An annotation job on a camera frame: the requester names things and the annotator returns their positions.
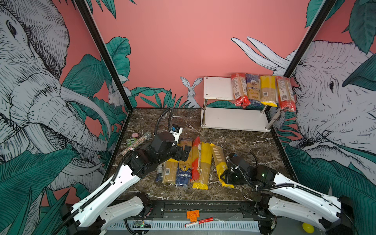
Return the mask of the yellow-end spaghetti bag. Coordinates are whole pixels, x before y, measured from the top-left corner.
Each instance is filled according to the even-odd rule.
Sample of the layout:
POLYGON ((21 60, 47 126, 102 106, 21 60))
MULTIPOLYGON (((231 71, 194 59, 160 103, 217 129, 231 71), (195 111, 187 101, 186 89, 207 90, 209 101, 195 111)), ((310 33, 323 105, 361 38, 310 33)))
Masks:
POLYGON ((225 161, 223 149, 219 146, 216 146, 215 144, 210 144, 210 146, 211 146, 211 152, 212 152, 212 156, 214 159, 215 168, 216 168, 219 182, 221 183, 223 187, 234 189, 235 187, 233 185, 226 184, 220 178, 220 176, 224 173, 224 171, 228 169, 226 161, 225 161))

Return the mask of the red double spaghetti bag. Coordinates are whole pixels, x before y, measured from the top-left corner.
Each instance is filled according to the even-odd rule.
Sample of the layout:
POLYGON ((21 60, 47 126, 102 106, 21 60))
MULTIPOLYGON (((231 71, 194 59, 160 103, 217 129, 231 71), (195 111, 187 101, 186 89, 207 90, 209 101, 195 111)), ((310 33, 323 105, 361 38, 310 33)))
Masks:
POLYGON ((282 108, 284 111, 295 113, 296 103, 290 79, 283 76, 276 76, 276 83, 278 87, 278 100, 280 108, 282 108))

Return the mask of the blue portrait spaghetti bag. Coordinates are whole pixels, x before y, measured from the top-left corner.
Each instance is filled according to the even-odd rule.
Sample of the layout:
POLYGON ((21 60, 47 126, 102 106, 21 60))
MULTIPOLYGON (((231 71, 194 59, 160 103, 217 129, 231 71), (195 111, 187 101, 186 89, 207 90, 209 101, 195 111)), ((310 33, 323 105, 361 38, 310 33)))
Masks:
POLYGON ((254 106, 261 106, 259 75, 246 73, 245 79, 249 101, 254 106))

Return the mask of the yellow-top spaghetti bag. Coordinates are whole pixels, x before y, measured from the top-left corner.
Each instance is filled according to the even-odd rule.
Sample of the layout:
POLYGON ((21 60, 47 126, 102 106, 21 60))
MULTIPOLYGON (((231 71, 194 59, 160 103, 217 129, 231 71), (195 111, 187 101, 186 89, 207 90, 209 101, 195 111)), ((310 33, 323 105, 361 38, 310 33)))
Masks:
POLYGON ((276 76, 261 75, 260 76, 260 102, 263 105, 277 107, 276 99, 276 76))

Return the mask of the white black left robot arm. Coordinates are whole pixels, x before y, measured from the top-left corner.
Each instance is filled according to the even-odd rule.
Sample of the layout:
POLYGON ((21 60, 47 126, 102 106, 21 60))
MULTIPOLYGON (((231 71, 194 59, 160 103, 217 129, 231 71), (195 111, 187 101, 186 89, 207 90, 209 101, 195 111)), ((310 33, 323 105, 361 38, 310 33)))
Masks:
POLYGON ((143 146, 127 152, 111 178, 78 203, 61 208, 62 222, 53 234, 65 228, 69 235, 103 235, 113 223, 149 214, 151 201, 143 193, 114 206, 111 203, 167 160, 187 160, 191 147, 178 145, 182 132, 176 127, 156 134, 148 144, 141 140, 143 146))

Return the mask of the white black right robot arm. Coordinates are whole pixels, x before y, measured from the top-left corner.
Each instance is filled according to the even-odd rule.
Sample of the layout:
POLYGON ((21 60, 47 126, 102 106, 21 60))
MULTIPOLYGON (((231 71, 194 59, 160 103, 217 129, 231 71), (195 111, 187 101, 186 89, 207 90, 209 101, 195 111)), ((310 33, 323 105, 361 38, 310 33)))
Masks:
POLYGON ((253 166, 234 153, 226 157, 226 164, 220 175, 225 184, 247 185, 261 194, 261 201, 255 205, 259 215, 294 219, 327 235, 358 234, 350 198, 320 193, 270 167, 253 166))

